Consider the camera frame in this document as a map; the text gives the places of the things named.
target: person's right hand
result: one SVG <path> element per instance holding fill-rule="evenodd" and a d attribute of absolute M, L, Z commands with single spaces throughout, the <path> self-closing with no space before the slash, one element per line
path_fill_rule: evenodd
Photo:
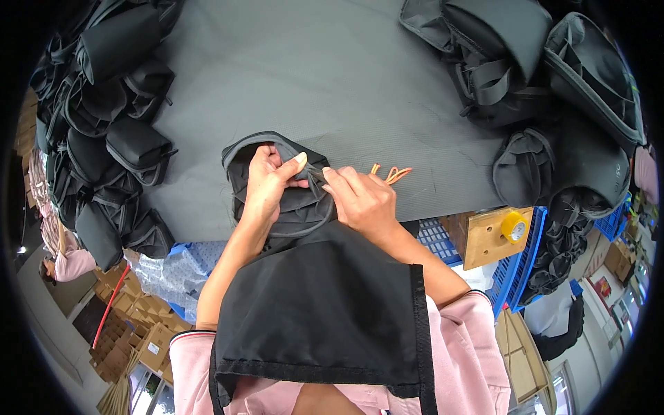
<path fill-rule="evenodd" d="M 396 193 L 378 176 L 358 173 L 352 167 L 338 171 L 324 167 L 323 175 L 328 182 L 323 189 L 334 198 L 339 222 L 377 245 L 399 226 Z"/>

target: woman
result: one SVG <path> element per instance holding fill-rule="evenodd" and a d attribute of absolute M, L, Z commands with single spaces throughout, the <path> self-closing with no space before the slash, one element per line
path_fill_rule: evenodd
<path fill-rule="evenodd" d="M 179 333 L 171 341 L 177 414 L 213 413 L 209 382 L 215 379 L 210 375 L 210 356 L 222 300 L 238 301 L 224 295 L 238 270 L 261 252 L 279 215 L 284 189 L 307 186 L 293 180 L 306 161 L 306 154 L 300 153 L 282 163 L 269 144 L 257 149 L 249 167 L 242 219 L 201 292 L 196 330 Z M 326 167 L 323 174 L 328 182 L 323 188 L 334 198 L 339 222 L 399 262 L 423 266 L 433 362 L 430 382 L 435 383 L 438 413 L 506 414 L 509 379 L 495 340 L 488 298 L 471 291 L 399 225 L 396 194 L 377 176 L 357 173 L 352 167 L 338 171 Z M 230 404 L 223 408 L 225 414 L 420 413 L 418 398 L 398 398 L 381 384 L 296 383 L 240 376 L 231 393 Z"/>
<path fill-rule="evenodd" d="M 59 249 L 55 260 L 45 257 L 39 264 L 39 275 L 45 282 L 54 286 L 57 282 L 75 280 L 86 272 L 97 267 L 91 253 L 85 249 L 78 249 L 74 236 L 64 229 L 58 220 Z"/>

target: bubble wrap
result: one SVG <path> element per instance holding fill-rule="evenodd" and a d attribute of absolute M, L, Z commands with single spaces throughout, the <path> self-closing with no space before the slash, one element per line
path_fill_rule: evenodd
<path fill-rule="evenodd" d="M 203 284 L 226 247 L 226 241 L 177 244 L 163 260 L 141 254 L 125 256 L 146 294 L 185 309 L 185 320 L 196 323 L 196 307 Z"/>

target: orange string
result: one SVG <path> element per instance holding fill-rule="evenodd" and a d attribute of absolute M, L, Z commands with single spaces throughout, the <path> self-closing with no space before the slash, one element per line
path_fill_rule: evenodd
<path fill-rule="evenodd" d="M 371 174 L 376 174 L 378 169 L 380 169 L 380 165 L 378 163 L 374 163 L 373 167 L 371 167 Z M 390 172 L 387 173 L 387 179 L 385 179 L 385 183 L 391 186 L 398 182 L 403 176 L 409 174 L 411 171 L 412 169 L 410 167 L 401 170 L 399 170 L 398 167 L 393 167 L 390 169 Z"/>

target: gray work mat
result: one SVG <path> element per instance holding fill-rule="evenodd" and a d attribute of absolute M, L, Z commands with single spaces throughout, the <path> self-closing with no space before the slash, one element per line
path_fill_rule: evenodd
<path fill-rule="evenodd" d="M 433 49 L 398 23 L 402 0 L 187 0 L 159 55 L 177 75 L 154 127 L 179 149 L 146 188 L 178 242 L 230 236 L 228 144 L 274 130 L 333 167 L 413 171 L 397 217 L 502 205 L 491 165 L 502 138 L 459 117 Z"/>

